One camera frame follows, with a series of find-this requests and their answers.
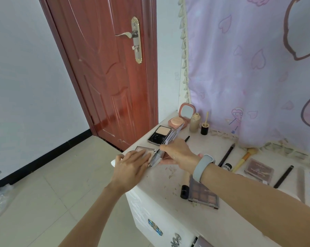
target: person's left hand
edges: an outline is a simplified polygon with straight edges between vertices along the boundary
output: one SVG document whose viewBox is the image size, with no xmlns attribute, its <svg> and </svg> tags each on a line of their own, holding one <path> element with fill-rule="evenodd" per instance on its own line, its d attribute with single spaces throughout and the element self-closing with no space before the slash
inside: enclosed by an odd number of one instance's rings
<svg viewBox="0 0 310 247">
<path fill-rule="evenodd" d="M 125 156 L 123 154 L 117 155 L 115 159 L 115 168 L 112 180 L 109 185 L 122 194 L 130 191 L 141 180 L 148 165 L 151 156 L 146 150 L 130 151 Z"/>
</svg>

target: light blue watch strap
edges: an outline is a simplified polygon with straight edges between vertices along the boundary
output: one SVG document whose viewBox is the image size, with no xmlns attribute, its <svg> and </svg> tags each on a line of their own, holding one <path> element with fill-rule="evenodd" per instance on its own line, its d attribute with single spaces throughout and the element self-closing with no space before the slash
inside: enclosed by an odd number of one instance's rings
<svg viewBox="0 0 310 247">
<path fill-rule="evenodd" d="M 203 156 L 203 158 L 198 162 L 195 170 L 194 170 L 194 173 L 193 173 L 193 179 L 195 181 L 197 181 L 198 183 L 201 182 L 201 177 L 202 177 L 202 174 L 205 170 L 205 168 L 210 164 L 210 163 L 214 163 L 215 162 L 215 159 L 208 155 L 208 154 L 205 154 Z"/>
</svg>

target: black pencil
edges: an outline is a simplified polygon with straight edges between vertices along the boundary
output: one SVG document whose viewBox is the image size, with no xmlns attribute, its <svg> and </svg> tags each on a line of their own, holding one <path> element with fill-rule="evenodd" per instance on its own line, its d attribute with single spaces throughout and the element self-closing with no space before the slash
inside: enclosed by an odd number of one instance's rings
<svg viewBox="0 0 310 247">
<path fill-rule="evenodd" d="M 218 165 L 219 167 L 222 167 L 223 163 L 226 161 L 226 159 L 228 158 L 228 156 L 230 155 L 230 152 L 234 149 L 234 147 L 235 147 L 235 143 L 232 144 L 232 145 L 230 146 L 230 148 L 229 148 L 228 151 L 226 152 L 225 156 L 224 156 L 223 159 L 220 161 L 220 163 L 219 163 L 219 165 Z"/>
<path fill-rule="evenodd" d="M 281 178 L 277 181 L 277 183 L 274 185 L 274 188 L 277 189 L 281 183 L 286 179 L 286 177 L 289 175 L 289 173 L 292 171 L 294 166 L 290 166 L 288 170 L 285 171 L 285 173 L 281 176 Z"/>
</svg>

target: person's left arm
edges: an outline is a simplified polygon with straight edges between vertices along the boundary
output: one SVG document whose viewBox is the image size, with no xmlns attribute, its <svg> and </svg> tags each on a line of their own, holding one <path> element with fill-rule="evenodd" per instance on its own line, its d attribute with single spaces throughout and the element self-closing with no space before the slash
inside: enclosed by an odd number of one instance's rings
<svg viewBox="0 0 310 247">
<path fill-rule="evenodd" d="M 135 187 L 148 167 L 150 153 L 146 150 L 117 155 L 111 182 L 103 189 L 101 195 L 61 242 L 59 247 L 97 247 L 107 220 L 119 200 L 125 193 Z"/>
</svg>

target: yellow handle brush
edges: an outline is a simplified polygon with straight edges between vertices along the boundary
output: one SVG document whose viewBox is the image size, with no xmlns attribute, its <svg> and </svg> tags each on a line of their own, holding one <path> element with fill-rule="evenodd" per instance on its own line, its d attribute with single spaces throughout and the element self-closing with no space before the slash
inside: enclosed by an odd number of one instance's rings
<svg viewBox="0 0 310 247">
<path fill-rule="evenodd" d="M 248 148 L 248 152 L 243 156 L 243 158 L 240 159 L 237 165 L 233 168 L 232 172 L 233 173 L 236 172 L 251 155 L 254 155 L 257 152 L 258 152 L 257 148 Z"/>
</svg>

